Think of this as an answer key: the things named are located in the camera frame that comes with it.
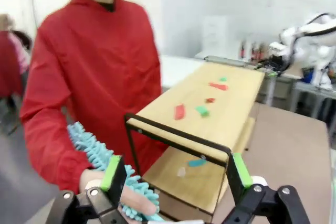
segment pink sleeve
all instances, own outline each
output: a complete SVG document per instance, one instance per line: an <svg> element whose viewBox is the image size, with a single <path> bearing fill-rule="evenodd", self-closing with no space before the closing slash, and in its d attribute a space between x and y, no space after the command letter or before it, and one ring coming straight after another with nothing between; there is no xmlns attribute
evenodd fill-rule
<svg viewBox="0 0 336 224"><path fill-rule="evenodd" d="M16 51L16 54L17 54L17 60L18 60L19 65L20 65L20 73L22 74L29 67L29 63L28 63L29 54L27 53L27 51L22 46L20 40L14 34L9 33L9 39L12 41L12 43L15 46L15 51Z"/></svg>

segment brown table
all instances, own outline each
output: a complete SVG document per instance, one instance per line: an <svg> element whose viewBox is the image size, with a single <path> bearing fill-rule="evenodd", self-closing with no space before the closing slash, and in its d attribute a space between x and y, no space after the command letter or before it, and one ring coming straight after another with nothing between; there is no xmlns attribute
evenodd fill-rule
<svg viewBox="0 0 336 224"><path fill-rule="evenodd" d="M331 168L328 133L323 122L288 111L256 104L252 114L256 126L250 150L243 154L251 175L263 176L269 186L293 185L299 192L310 221L329 223ZM201 218L202 214L181 202L161 195L161 208L180 219ZM44 223L51 204L27 224ZM228 190L219 203L213 223L221 223L234 206ZM267 223L256 218L253 223Z"/></svg>

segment bolt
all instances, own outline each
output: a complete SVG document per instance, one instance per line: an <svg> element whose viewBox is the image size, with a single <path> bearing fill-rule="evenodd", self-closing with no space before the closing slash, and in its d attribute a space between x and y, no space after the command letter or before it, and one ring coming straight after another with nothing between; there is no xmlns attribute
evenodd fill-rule
<svg viewBox="0 0 336 224"><path fill-rule="evenodd" d="M290 194L290 190L288 188L284 188L282 192L287 195Z"/></svg>
<svg viewBox="0 0 336 224"><path fill-rule="evenodd" d="M70 197L71 197L71 194L70 194L70 193L66 193L66 194L63 195L63 198L64 198L64 199L68 199L68 198L70 198Z"/></svg>
<svg viewBox="0 0 336 224"><path fill-rule="evenodd" d="M262 188L260 187L260 186L255 186L254 187L254 191L256 191L257 193L260 193L260 192L262 192Z"/></svg>
<svg viewBox="0 0 336 224"><path fill-rule="evenodd" d="M96 196L97 194L98 194L98 191L97 191L97 190L92 190L92 191L91 191L91 195L92 195L92 196Z"/></svg>

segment finger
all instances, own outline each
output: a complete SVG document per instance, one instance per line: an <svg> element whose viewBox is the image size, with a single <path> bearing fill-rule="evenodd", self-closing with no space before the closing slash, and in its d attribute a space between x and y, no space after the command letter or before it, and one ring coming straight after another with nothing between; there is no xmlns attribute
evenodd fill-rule
<svg viewBox="0 0 336 224"><path fill-rule="evenodd" d="M121 207L118 207L119 212L124 217L124 219L128 222L128 224L140 224L139 221L132 220L126 216L126 214L121 210Z"/></svg>
<svg viewBox="0 0 336 224"><path fill-rule="evenodd" d="M147 216L156 213L156 206L149 199L132 191L128 186L124 186L120 202Z"/></svg>

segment cleaning brush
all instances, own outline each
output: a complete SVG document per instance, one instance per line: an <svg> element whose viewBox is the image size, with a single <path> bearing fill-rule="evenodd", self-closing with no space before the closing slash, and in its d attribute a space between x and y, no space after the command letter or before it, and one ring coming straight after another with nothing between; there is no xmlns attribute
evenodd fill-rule
<svg viewBox="0 0 336 224"><path fill-rule="evenodd" d="M68 132L76 150L86 152L89 162L96 170L105 171L110 163L111 157L113 156L113 151L108 150L105 144L97 141L96 137L92 133L86 132L83 125L79 122L69 125ZM144 195L156 205L156 213L159 213L160 208L158 194L149 189L148 183L139 182L141 177L135 175L135 170L131 165L125 165L125 170L127 173L125 186L128 186L136 193ZM126 216L136 221L142 221L143 218L148 221L164 221L158 214L155 214L154 216L144 216L135 209L126 205L122 205L122 211L126 214Z"/></svg>

